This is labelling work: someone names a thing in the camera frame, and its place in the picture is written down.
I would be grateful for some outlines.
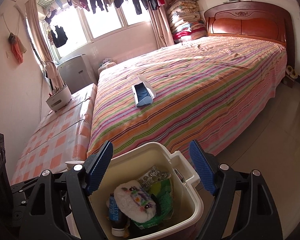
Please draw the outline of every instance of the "plastic basket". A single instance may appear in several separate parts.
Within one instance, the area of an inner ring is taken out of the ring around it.
[[[106,218],[109,212],[106,201],[110,193],[118,185],[139,178],[152,166],[172,174],[174,213],[170,220],[165,221],[163,230],[134,239],[155,240],[170,238],[173,234],[177,234],[175,237],[188,239],[194,231],[195,224],[203,213],[203,202],[195,189],[200,182],[199,175],[180,151],[171,154],[163,145],[151,142],[113,158],[99,189],[90,196],[96,217],[109,240],[124,239],[111,234],[111,224]],[[181,182],[175,169],[181,173],[185,182]]]

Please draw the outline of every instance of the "striped bedspread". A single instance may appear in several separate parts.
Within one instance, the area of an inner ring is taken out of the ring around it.
[[[114,156],[159,142],[189,157],[197,139],[217,155],[274,97],[284,77],[286,49],[273,42],[203,37],[125,61],[101,72],[87,155],[105,140]],[[143,74],[154,102],[136,108],[131,85]]]

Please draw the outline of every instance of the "metal screw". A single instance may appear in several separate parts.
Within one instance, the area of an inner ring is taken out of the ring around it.
[[[80,171],[80,170],[82,169],[82,165],[81,165],[81,164],[77,164],[77,165],[75,165],[75,166],[73,167],[73,169],[74,169],[75,171]]]
[[[258,171],[258,170],[254,170],[252,173],[255,176],[260,176],[260,174],[261,174],[260,171]]]
[[[227,170],[229,170],[229,166],[227,164],[221,164],[220,169],[227,171]]]
[[[45,171],[43,171],[43,172],[42,172],[42,176],[48,176],[48,175],[49,175],[49,173],[50,173],[50,171],[49,171],[49,170],[45,170]]]

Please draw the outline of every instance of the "white cup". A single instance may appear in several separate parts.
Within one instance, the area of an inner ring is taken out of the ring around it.
[[[83,164],[84,161],[67,161],[65,164],[67,164],[67,171],[71,170],[75,165],[77,164]]]

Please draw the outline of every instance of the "stack of quilts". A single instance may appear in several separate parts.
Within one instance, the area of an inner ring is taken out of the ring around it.
[[[193,41],[207,35],[197,0],[173,0],[167,15],[175,43]]]

